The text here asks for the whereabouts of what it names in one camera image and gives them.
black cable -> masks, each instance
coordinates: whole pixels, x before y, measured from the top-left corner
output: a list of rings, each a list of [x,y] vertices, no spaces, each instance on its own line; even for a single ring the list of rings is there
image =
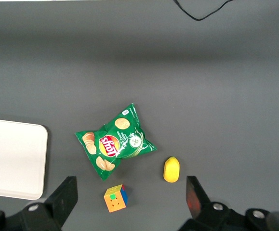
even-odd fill
[[[218,12],[223,6],[225,6],[227,3],[229,3],[230,1],[233,0],[227,0],[226,2],[224,2],[223,5],[221,5],[217,10],[213,11],[212,13],[208,14],[207,16],[204,16],[203,18],[195,18],[194,16],[190,15],[182,6],[181,4],[178,2],[178,0],[173,0],[177,6],[184,12],[186,13],[188,16],[190,16],[192,19],[194,19],[195,21],[201,21],[204,20],[205,18],[209,17],[211,14],[214,14],[215,12]]]

lay's chip bag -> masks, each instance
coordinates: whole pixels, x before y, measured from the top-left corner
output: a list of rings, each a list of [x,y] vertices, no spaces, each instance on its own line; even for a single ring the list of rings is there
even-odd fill
[[[157,149],[145,139],[133,103],[98,131],[80,131],[75,134],[102,180],[110,176],[121,159]]]

white board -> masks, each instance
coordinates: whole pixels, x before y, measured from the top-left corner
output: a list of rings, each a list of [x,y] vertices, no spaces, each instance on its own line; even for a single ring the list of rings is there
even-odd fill
[[[41,125],[0,120],[0,196],[42,196],[47,137]]]

rubik's cube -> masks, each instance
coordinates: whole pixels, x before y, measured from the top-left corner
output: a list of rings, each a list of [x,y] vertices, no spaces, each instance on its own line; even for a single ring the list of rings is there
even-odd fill
[[[123,184],[107,189],[104,199],[110,213],[126,208],[128,196]]]

lay's logo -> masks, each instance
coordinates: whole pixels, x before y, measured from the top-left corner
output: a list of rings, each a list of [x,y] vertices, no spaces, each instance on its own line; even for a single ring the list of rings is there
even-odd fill
[[[104,136],[99,140],[99,148],[102,154],[114,157],[120,148],[120,143],[114,136]]]

